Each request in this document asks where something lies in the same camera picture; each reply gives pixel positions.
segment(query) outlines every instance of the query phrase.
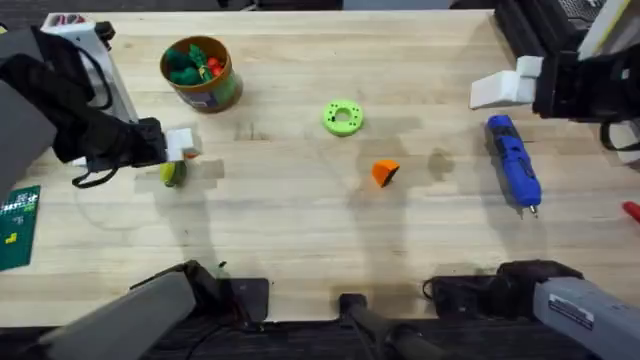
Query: black cable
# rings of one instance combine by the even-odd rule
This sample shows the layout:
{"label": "black cable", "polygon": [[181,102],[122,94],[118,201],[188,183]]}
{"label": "black cable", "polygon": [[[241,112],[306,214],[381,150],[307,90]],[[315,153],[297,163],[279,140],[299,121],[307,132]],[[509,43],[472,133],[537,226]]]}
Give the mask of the black cable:
{"label": "black cable", "polygon": [[358,335],[358,339],[360,339],[360,342],[362,343],[362,346],[364,347],[364,351],[367,353],[367,358],[369,360],[378,360],[378,358],[371,351],[371,347],[369,346],[369,343],[367,343],[367,339],[365,339],[364,334],[362,334],[362,331],[360,330],[360,327],[358,326],[356,321],[351,316],[349,316],[349,315],[347,315],[347,316],[351,320],[351,326],[353,326],[354,331]]}
{"label": "black cable", "polygon": [[422,295],[429,301],[433,301],[431,294],[427,293],[427,286],[431,285],[431,280],[433,279],[425,280],[425,282],[422,283]]}
{"label": "black cable", "polygon": [[81,48],[80,46],[74,44],[73,42],[71,44],[73,44],[73,46],[75,46],[75,48],[78,51],[80,51],[84,56],[86,56],[87,59],[91,62],[91,65],[93,65],[93,67],[96,69],[96,72],[98,73],[98,77],[100,78],[100,81],[102,81],[102,86],[104,86],[104,90],[107,93],[107,102],[104,105],[94,107],[94,109],[106,110],[110,108],[113,105],[113,93],[111,93],[111,88],[107,83],[107,78],[104,75],[104,72],[102,71],[102,66],[100,66],[100,63],[98,63],[98,61],[91,54],[89,54],[87,50]]}
{"label": "black cable", "polygon": [[111,171],[109,171],[107,175],[101,177],[100,179],[83,182],[89,177],[89,175],[91,175],[91,172],[87,170],[84,175],[80,175],[77,178],[71,180],[71,184],[73,184],[73,186],[77,187],[78,189],[88,189],[94,186],[102,185],[111,180],[111,178],[118,172],[118,169],[119,167],[117,165],[114,165]]}
{"label": "black cable", "polygon": [[204,334],[204,336],[198,339],[198,341],[194,342],[189,348],[189,352],[187,352],[187,356],[184,358],[184,360],[190,360],[193,354],[195,353],[195,351],[198,349],[198,347],[202,345],[205,341],[207,341],[209,337],[217,333],[220,329],[222,329],[222,325],[216,324],[216,326],[213,329],[209,330],[206,334]]}

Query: sticker label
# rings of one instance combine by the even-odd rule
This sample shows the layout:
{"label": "sticker label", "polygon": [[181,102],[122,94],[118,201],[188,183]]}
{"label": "sticker label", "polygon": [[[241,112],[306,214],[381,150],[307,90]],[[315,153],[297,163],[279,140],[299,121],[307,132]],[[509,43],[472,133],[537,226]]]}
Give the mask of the sticker label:
{"label": "sticker label", "polygon": [[593,323],[595,321],[593,313],[577,306],[569,300],[549,294],[549,309],[564,315],[588,330],[593,330]]}

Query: green ring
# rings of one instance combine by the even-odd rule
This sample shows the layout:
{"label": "green ring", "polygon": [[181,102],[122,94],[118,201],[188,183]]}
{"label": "green ring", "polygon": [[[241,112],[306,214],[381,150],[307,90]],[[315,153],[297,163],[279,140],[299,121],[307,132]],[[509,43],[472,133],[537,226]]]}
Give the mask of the green ring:
{"label": "green ring", "polygon": [[[346,121],[336,120],[338,112],[346,113],[349,119]],[[364,112],[358,104],[349,100],[334,100],[325,106],[322,123],[335,136],[349,136],[360,130],[363,119]]]}

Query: cylindrical container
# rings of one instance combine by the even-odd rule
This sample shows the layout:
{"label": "cylindrical container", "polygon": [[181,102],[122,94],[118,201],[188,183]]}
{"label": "cylindrical container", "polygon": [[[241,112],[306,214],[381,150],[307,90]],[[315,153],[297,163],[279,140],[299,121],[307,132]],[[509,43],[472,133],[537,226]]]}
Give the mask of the cylindrical container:
{"label": "cylindrical container", "polygon": [[207,36],[191,36],[176,42],[171,45],[171,48],[188,54],[189,45],[191,44],[198,46],[207,55],[207,58],[215,57],[223,62],[224,68],[222,69],[222,73],[212,80],[199,85],[188,86],[174,84],[169,80],[169,65],[167,64],[165,55],[162,55],[160,59],[162,76],[164,76],[184,102],[199,112],[219,112],[233,105],[240,97],[240,94],[242,94],[242,81],[233,71],[231,56],[229,56],[227,49],[220,41]]}

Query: green toy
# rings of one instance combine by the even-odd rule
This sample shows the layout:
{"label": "green toy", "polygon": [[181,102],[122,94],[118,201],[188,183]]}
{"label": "green toy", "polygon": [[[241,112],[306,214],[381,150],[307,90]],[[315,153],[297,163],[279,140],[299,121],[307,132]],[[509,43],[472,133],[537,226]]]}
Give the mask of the green toy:
{"label": "green toy", "polygon": [[[346,120],[340,120],[340,114],[346,115]],[[349,100],[334,100],[324,108],[322,122],[324,127],[335,136],[349,136],[362,127],[364,113],[358,104]]]}
{"label": "green toy", "polygon": [[187,178],[187,163],[177,161],[160,165],[160,178],[166,187],[181,186]]}
{"label": "green toy", "polygon": [[189,55],[175,49],[168,49],[164,56],[171,71],[182,71],[195,66]]}
{"label": "green toy", "polygon": [[189,57],[196,64],[200,77],[205,82],[213,80],[213,74],[207,66],[207,55],[196,45],[189,45]]}
{"label": "green toy", "polygon": [[0,270],[29,265],[40,186],[11,192],[0,204]]}
{"label": "green toy", "polygon": [[178,85],[193,86],[202,83],[198,70],[188,67],[182,71],[172,71],[169,73],[169,80]]}

